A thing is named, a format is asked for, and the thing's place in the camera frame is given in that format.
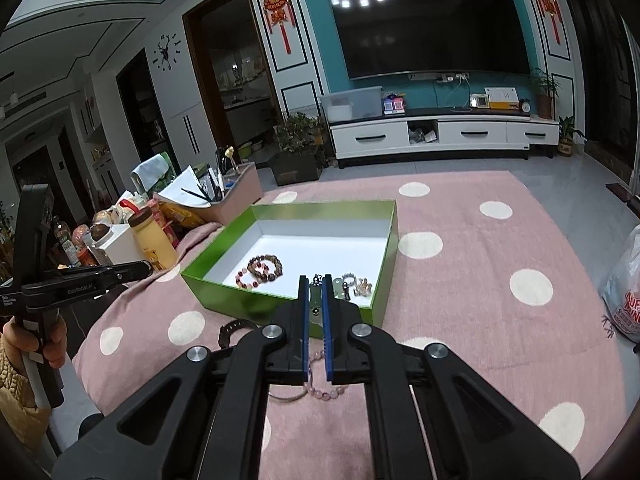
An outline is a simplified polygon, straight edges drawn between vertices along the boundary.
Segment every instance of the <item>tile floor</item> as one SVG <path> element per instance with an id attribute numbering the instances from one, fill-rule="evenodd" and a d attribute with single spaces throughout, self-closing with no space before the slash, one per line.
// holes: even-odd
<path id="1" fill-rule="evenodd" d="M 327 168 L 322 172 L 320 181 L 487 170 L 511 171 L 529 188 L 569 240 L 593 285 L 599 289 L 639 220 L 605 188 L 605 184 L 621 181 L 588 155 L 556 156 L 553 159 L 531 156 L 529 160 L 428 160 L 355 166 L 343 170 Z M 258 170 L 258 174 L 264 191 L 277 188 L 270 169 Z M 640 396 L 640 361 L 626 340 L 618 337 L 618 346 L 625 369 L 626 408 L 627 413 L 631 413 Z"/>

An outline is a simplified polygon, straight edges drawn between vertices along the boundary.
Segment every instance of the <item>television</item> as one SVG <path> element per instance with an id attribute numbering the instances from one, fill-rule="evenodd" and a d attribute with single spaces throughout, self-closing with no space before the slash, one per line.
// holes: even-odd
<path id="1" fill-rule="evenodd" d="M 412 72 L 528 74 L 513 0 L 330 0 L 350 79 Z"/>

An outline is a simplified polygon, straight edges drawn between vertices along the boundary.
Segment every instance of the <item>silver screw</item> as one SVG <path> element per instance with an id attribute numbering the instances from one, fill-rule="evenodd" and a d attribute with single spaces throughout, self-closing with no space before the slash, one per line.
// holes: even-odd
<path id="1" fill-rule="evenodd" d="M 276 339 L 280 337 L 280 334 L 282 334 L 282 329 L 277 325 L 267 325 L 262 329 L 262 335 L 267 339 Z"/>
<path id="2" fill-rule="evenodd" d="M 371 332 L 373 332 L 373 330 L 366 323 L 356 323 L 351 327 L 351 333 L 356 337 L 366 337 L 371 335 Z"/>
<path id="3" fill-rule="evenodd" d="M 449 349 L 442 343 L 433 343 L 427 346 L 427 352 L 434 359 L 443 359 L 449 354 Z"/>
<path id="4" fill-rule="evenodd" d="M 194 363 L 202 361 L 207 356 L 207 349 L 204 346 L 192 346 L 187 350 L 187 359 Z"/>

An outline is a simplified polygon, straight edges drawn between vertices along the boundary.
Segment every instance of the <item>polka dot tablecloth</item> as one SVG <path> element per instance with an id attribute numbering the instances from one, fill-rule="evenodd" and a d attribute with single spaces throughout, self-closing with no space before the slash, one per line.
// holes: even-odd
<path id="1" fill-rule="evenodd" d="M 397 201 L 400 235 L 383 328 L 416 348 L 447 344 L 586 473 L 624 424 L 622 368 L 600 299 L 542 206 L 507 172 L 315 182 L 263 202 L 380 199 Z M 174 269 L 123 294 L 88 334 L 74 365 L 103 412 L 190 346 L 218 348 L 229 318 L 204 310 L 180 277 L 214 236 L 200 236 Z M 312 352 L 321 348 L 310 342 Z M 315 386 L 327 391 L 321 365 Z M 329 402 L 270 399 L 267 417 L 261 478 L 372 478 L 362 386 Z"/>

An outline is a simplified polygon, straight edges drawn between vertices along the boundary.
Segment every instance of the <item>red handle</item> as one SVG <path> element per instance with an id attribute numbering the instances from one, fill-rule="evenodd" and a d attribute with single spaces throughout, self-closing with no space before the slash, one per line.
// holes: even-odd
<path id="1" fill-rule="evenodd" d="M 120 205 L 122 207 L 128 207 L 129 209 L 131 209 L 134 213 L 139 213 L 140 209 L 137 208 L 136 206 L 134 206 L 131 202 L 129 202 L 129 200 L 127 200 L 126 198 L 123 198 L 122 200 L 120 200 Z"/>

